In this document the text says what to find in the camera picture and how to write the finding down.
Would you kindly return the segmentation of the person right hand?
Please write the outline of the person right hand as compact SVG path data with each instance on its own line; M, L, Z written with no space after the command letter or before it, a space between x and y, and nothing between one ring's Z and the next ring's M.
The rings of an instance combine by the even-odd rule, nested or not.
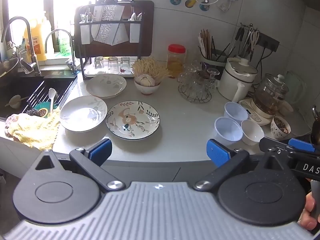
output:
M319 223L319 217L314 218L311 215L315 207L316 207L316 201L313 198L312 193L310 192L306 195L305 206L298 220L298 224L304 229L309 231L315 229L317 224Z

